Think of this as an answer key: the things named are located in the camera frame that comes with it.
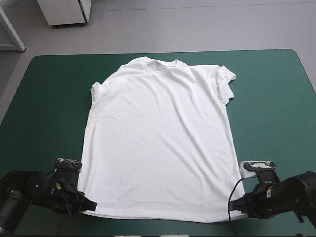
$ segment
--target black motor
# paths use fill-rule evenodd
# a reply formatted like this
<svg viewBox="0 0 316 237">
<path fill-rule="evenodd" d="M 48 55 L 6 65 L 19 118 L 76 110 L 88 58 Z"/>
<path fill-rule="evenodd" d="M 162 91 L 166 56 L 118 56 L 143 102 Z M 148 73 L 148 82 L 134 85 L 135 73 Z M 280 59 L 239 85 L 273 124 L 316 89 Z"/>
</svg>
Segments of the black motor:
<svg viewBox="0 0 316 237">
<path fill-rule="evenodd" d="M 0 180 L 0 236 L 14 233 L 30 203 L 59 214 L 95 211 L 97 203 L 71 182 L 72 175 L 81 172 L 82 163 L 58 158 L 54 166 L 52 179 L 42 172 L 12 171 Z"/>
</svg>

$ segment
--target t-shirt sleeve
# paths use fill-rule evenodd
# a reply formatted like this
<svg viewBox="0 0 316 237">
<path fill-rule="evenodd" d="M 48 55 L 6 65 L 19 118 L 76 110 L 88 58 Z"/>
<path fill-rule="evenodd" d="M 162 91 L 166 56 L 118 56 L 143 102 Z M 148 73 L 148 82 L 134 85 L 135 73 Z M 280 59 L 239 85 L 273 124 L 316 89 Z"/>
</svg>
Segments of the t-shirt sleeve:
<svg viewBox="0 0 316 237">
<path fill-rule="evenodd" d="M 226 105 L 229 102 L 229 99 L 234 97 L 234 94 L 228 84 L 231 82 L 231 80 L 236 79 L 236 75 L 229 71 L 225 66 L 222 66 L 217 69 L 215 76 L 216 94 L 218 100 Z"/>
<path fill-rule="evenodd" d="M 92 102 L 95 102 L 97 99 L 99 99 L 102 95 L 102 93 L 104 92 L 104 85 L 100 84 L 99 82 L 96 82 L 95 84 L 93 84 L 92 88 L 91 88 L 91 98 L 92 98 Z"/>
</svg>

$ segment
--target table surface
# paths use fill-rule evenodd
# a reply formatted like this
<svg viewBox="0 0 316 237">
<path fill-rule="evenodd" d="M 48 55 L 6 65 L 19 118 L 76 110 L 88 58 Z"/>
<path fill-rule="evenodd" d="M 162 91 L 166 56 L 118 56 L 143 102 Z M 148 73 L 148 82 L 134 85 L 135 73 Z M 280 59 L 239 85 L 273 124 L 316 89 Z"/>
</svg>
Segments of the table surface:
<svg viewBox="0 0 316 237">
<path fill-rule="evenodd" d="M 12 170 L 50 171 L 56 158 L 80 160 L 91 106 L 90 88 L 136 57 L 225 65 L 236 73 L 227 105 L 238 161 L 272 160 L 281 180 L 316 171 L 316 95 L 297 54 L 289 49 L 220 52 L 57 55 L 35 57 L 0 125 L 0 177 Z M 247 192 L 256 179 L 244 181 Z M 239 235 L 315 235 L 294 213 L 234 221 Z M 17 235 L 232 236 L 227 222 L 117 220 L 58 215 L 30 206 Z"/>
</svg>

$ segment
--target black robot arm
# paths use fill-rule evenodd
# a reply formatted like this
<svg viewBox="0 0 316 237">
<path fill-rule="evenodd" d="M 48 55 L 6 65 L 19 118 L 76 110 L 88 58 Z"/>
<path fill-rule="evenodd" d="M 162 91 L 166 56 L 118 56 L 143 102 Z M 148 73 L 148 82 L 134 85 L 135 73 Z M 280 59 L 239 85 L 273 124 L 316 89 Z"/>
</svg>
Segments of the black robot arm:
<svg viewBox="0 0 316 237">
<path fill-rule="evenodd" d="M 59 158 L 52 179 L 37 171 L 12 171 L 0 180 L 0 236 L 12 234 L 30 203 L 75 215 L 80 211 L 95 211 L 97 203 L 90 201 L 71 182 L 80 173 L 82 164 Z"/>
<path fill-rule="evenodd" d="M 230 201 L 230 210 L 238 210 L 250 218 L 259 219 L 293 211 L 300 223 L 306 216 L 316 228 L 316 173 L 308 171 L 280 182 L 274 171 L 274 163 L 271 168 L 267 165 L 265 168 L 258 168 L 258 165 L 251 168 L 247 163 L 242 165 L 249 172 L 256 173 L 259 184 L 251 193 Z"/>
</svg>

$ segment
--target black cable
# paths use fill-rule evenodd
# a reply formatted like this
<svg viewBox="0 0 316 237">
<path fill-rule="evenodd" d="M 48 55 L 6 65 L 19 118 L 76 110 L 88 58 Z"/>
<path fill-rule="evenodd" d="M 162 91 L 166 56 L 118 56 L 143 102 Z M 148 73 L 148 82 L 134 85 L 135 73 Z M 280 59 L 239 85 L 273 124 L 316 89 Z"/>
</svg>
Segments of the black cable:
<svg viewBox="0 0 316 237">
<path fill-rule="evenodd" d="M 233 223 L 232 223 L 231 211 L 230 211 L 230 209 L 229 209 L 229 203 L 231 202 L 232 196 L 233 196 L 233 194 L 234 194 L 234 192 L 235 192 L 235 190 L 236 190 L 236 188 L 237 188 L 237 185 L 238 185 L 242 180 L 243 180 L 243 178 L 239 179 L 239 180 L 237 181 L 237 183 L 235 184 L 235 186 L 234 186 L 234 188 L 233 188 L 233 190 L 232 190 L 232 192 L 231 192 L 231 194 L 230 194 L 230 196 L 229 196 L 228 205 L 227 205 L 228 219 L 229 219 L 229 223 L 231 224 L 231 228 L 232 228 L 232 231 L 234 232 L 235 237 L 238 237 L 238 235 L 237 235 L 236 231 L 234 230 L 234 226 L 233 226 Z"/>
<path fill-rule="evenodd" d="M 54 173 L 54 172 L 55 172 L 55 170 L 52 170 L 52 171 L 46 173 L 45 175 L 47 176 L 47 175 L 49 175 L 49 174 L 51 174 L 51 173 Z"/>
</svg>

